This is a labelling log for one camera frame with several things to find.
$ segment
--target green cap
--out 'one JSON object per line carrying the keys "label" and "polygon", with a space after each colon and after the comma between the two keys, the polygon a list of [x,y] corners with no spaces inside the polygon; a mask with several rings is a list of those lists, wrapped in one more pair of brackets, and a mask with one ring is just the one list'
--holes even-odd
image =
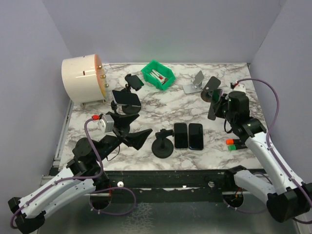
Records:
{"label": "green cap", "polygon": [[236,150],[236,146],[235,145],[229,145],[228,149],[229,149],[229,151]]}

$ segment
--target green basket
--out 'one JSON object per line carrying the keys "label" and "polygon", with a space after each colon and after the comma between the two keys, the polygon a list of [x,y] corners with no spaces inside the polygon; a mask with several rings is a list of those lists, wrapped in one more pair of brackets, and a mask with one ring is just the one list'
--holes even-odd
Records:
{"label": "green basket", "polygon": [[[159,73],[161,73],[165,78],[168,78],[168,81],[164,84],[161,84],[160,81],[158,79],[156,79],[155,77],[152,77],[150,75],[152,69],[158,71]],[[159,62],[157,62],[156,60],[152,60],[149,64],[147,64],[142,70],[141,72],[143,73],[144,79],[145,81],[151,83],[152,85],[154,85],[156,88],[160,89],[160,90],[166,90],[176,79],[176,77],[174,76],[173,72],[165,67],[164,65],[160,64]]]}

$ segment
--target marble pattern surface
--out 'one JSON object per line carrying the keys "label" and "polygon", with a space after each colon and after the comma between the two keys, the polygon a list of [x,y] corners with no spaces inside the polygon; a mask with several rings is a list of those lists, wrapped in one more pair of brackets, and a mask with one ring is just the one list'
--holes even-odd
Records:
{"label": "marble pattern surface", "polygon": [[[144,146],[139,150],[121,145],[119,155],[112,161],[103,161],[106,170],[194,170],[194,169],[226,169],[237,165],[246,168],[262,168],[259,161],[249,149],[230,152],[225,144],[226,139],[235,138],[234,134],[227,134],[223,130],[222,119],[211,121],[207,119],[210,104],[200,98],[200,93],[186,95],[182,86],[193,81],[194,76],[201,70],[205,76],[203,86],[211,76],[221,80],[223,92],[230,91],[230,82],[241,78],[249,78],[246,64],[164,64],[172,69],[176,80],[166,90],[158,90],[143,79],[141,69],[146,64],[104,64],[109,90],[121,90],[125,85],[124,77],[131,73],[138,75],[144,86],[137,95],[142,103],[140,117],[131,124],[131,132],[152,128],[153,132],[148,137]],[[251,115],[260,119],[265,125],[265,120],[260,104],[251,81],[244,82],[246,92],[250,99]],[[101,101],[87,103],[84,107],[74,105],[65,146],[61,153],[60,168],[72,159],[76,142],[85,137],[83,125],[91,115],[111,111],[110,101],[103,104]],[[204,128],[204,150],[176,150],[166,159],[153,155],[151,145],[155,140],[155,133],[160,129],[173,129],[174,123],[201,123]],[[104,134],[99,130],[97,123],[89,124],[92,139],[100,140]],[[116,155],[112,152],[109,158]]]}

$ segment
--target wall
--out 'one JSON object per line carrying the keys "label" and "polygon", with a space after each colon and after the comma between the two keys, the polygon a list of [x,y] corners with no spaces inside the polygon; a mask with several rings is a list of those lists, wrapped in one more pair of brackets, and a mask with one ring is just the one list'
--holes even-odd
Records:
{"label": "wall", "polygon": [[[274,143],[306,182],[312,182],[311,9],[311,0],[288,0],[251,63],[251,76],[268,81],[280,99]],[[276,107],[274,96],[264,85],[254,85],[270,123]]]}
{"label": "wall", "polygon": [[37,189],[56,150],[69,98],[61,63],[71,55],[42,1],[0,8],[0,233],[11,230],[7,201]]}
{"label": "wall", "polygon": [[43,0],[74,57],[251,62],[285,0]]}

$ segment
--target black smartphone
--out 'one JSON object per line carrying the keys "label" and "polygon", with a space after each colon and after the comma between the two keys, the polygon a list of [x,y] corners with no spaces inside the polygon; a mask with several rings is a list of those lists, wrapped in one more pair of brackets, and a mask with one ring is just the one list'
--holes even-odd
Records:
{"label": "black smartphone", "polygon": [[200,123],[189,124],[189,145],[191,150],[204,149],[203,125]]}
{"label": "black smartphone", "polygon": [[136,94],[117,90],[113,90],[112,93],[114,102],[117,105],[132,105],[135,107],[141,106],[140,99],[138,99]]}
{"label": "black smartphone", "polygon": [[187,149],[189,147],[187,138],[187,125],[186,123],[175,123],[175,148],[176,149]]}

